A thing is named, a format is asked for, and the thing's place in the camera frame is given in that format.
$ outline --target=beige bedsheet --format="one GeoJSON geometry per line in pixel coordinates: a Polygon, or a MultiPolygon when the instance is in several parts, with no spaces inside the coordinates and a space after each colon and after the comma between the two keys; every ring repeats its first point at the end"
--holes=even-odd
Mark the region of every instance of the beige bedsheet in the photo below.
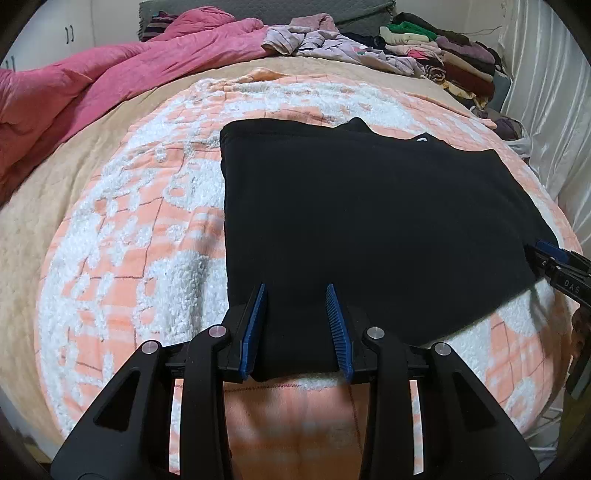
{"type": "Polygon", "coordinates": [[[113,155],[130,125],[199,79],[238,77],[256,67],[289,74],[333,73],[417,93],[466,111],[427,79],[322,59],[268,58],[185,77],[122,103],[63,144],[0,210],[0,386],[22,416],[60,445],[38,382],[33,347],[35,301],[41,265],[66,210],[97,167],[113,155]]]}

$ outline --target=pink comforter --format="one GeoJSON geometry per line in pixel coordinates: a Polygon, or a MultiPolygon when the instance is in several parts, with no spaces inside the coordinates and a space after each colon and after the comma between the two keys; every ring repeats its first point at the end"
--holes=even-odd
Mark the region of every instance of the pink comforter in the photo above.
{"type": "Polygon", "coordinates": [[[266,31],[258,19],[203,7],[181,15],[159,41],[93,48],[26,72],[0,69],[0,206],[61,143],[119,103],[190,73],[269,55],[261,47],[266,31]]]}

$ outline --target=black t-shirt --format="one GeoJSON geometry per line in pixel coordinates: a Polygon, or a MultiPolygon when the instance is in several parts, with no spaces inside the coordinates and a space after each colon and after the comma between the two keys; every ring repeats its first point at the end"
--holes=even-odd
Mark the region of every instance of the black t-shirt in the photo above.
{"type": "Polygon", "coordinates": [[[556,237],[494,150],[253,119],[220,134],[228,300],[267,284],[258,380],[336,371],[326,286],[422,345],[531,287],[524,245],[556,237]]]}

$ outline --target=white curtain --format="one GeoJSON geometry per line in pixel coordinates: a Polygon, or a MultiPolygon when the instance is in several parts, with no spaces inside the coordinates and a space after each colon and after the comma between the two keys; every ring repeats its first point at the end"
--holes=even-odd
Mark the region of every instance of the white curtain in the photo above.
{"type": "Polygon", "coordinates": [[[510,1],[499,43],[514,79],[502,113],[530,132],[530,165],[591,257],[591,67],[544,0],[510,1]]]}

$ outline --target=striped cloth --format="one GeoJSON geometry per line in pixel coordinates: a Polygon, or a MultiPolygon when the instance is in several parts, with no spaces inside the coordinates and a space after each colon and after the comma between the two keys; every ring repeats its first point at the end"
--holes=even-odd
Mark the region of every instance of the striped cloth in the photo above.
{"type": "Polygon", "coordinates": [[[148,24],[144,33],[142,33],[141,41],[146,42],[164,33],[164,30],[177,18],[178,15],[168,14],[161,10],[158,12],[158,15],[152,17],[152,21],[148,24]]]}

